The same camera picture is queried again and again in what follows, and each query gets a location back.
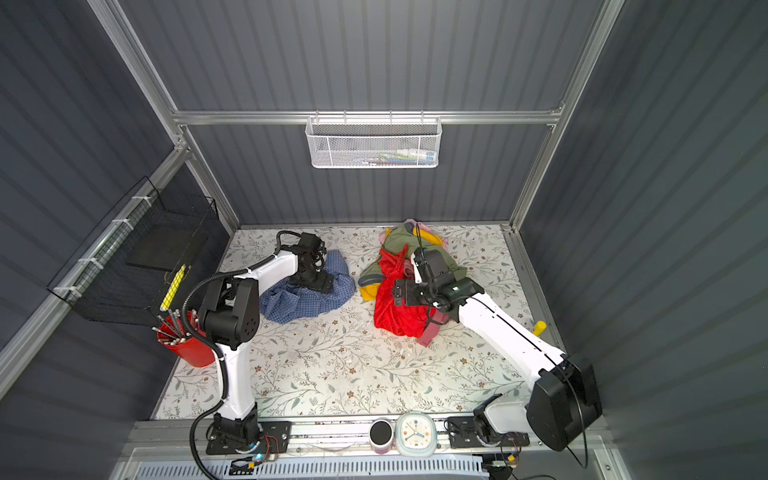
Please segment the red cloth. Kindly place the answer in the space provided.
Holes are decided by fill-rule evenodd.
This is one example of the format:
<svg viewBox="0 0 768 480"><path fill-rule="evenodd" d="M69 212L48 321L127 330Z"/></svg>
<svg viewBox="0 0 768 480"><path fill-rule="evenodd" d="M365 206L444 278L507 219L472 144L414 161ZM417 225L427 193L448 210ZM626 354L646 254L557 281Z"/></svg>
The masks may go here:
<svg viewBox="0 0 768 480"><path fill-rule="evenodd" d="M384 279L376 295L374 325L396 336L419 338L424 333L429 314L432 314L434 309L427 306L398 306L392 293L395 282L405 278L407 252L407 246L396 254L385 249L380 251L379 266Z"/></svg>

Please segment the blue checkered cloth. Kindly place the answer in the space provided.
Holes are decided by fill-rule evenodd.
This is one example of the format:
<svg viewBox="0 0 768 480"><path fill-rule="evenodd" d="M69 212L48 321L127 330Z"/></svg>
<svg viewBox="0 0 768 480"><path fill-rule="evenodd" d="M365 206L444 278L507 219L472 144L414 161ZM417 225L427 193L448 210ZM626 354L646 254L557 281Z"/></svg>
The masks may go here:
<svg viewBox="0 0 768 480"><path fill-rule="evenodd" d="M260 295L260 313L269 321L287 324L297 319L318 317L342 307L354 295L356 286L339 250L328 252L325 271L333 279L329 293L293 285L285 278Z"/></svg>

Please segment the dusty pink cloth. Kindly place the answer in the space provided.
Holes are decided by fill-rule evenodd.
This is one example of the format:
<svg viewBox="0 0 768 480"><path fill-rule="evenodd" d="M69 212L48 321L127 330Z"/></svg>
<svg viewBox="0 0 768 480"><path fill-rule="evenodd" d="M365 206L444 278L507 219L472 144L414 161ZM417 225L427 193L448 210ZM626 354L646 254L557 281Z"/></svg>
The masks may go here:
<svg viewBox="0 0 768 480"><path fill-rule="evenodd" d="M437 337L440 329L451 321L452 317L450 315L435 308L429 308L427 311L425 329L421 336L417 339L417 343L421 346L428 347Z"/></svg>

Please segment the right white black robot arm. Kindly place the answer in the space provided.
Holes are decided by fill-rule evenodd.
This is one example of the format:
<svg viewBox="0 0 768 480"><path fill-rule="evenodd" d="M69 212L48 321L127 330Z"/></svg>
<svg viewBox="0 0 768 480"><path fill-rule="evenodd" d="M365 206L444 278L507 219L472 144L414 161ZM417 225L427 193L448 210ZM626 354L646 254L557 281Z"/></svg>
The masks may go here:
<svg viewBox="0 0 768 480"><path fill-rule="evenodd" d="M548 344L508 315L470 278L437 287L433 282L397 280L397 306L424 306L446 313L473 331L509 362L530 390L522 405L496 394L473 411L478 440L495 446L511 433L532 433L563 451L602 415L591 363Z"/></svg>

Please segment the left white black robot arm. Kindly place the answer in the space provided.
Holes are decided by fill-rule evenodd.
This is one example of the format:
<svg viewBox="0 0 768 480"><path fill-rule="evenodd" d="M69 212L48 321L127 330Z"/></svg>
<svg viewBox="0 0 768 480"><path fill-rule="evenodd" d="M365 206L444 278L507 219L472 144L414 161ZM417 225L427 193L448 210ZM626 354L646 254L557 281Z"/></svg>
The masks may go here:
<svg viewBox="0 0 768 480"><path fill-rule="evenodd" d="M248 372L251 341L260 324L260 296L282 280L319 293L329 293L333 278L324 267L326 247L316 235L281 230L296 237L278 243L274 253L240 270L219 273L201 284L206 289L199 308L199 328L217 361L219 406L212 412L211 444L249 451L262 442L257 404Z"/></svg>

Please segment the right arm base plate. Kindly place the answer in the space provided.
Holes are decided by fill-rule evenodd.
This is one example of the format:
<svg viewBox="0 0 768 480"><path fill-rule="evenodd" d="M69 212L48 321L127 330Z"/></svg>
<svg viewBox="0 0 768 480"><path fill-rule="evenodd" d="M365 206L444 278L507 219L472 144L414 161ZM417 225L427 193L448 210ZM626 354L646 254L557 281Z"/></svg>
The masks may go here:
<svg viewBox="0 0 768 480"><path fill-rule="evenodd" d="M448 417L443 426L453 449L504 447L517 450L530 445L529 435L525 432L497 434L488 430L480 434L475 419L467 416Z"/></svg>

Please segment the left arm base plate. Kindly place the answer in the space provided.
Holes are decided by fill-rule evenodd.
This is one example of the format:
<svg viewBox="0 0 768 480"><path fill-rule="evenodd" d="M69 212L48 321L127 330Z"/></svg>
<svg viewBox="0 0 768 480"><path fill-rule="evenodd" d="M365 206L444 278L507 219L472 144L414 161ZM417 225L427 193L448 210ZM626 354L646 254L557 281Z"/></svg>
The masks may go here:
<svg viewBox="0 0 768 480"><path fill-rule="evenodd" d="M226 436L218 427L210 424L205 436L207 455L266 454L277 455L287 452L293 424L289 421L260 422L260 436L257 440L241 443L232 436Z"/></svg>

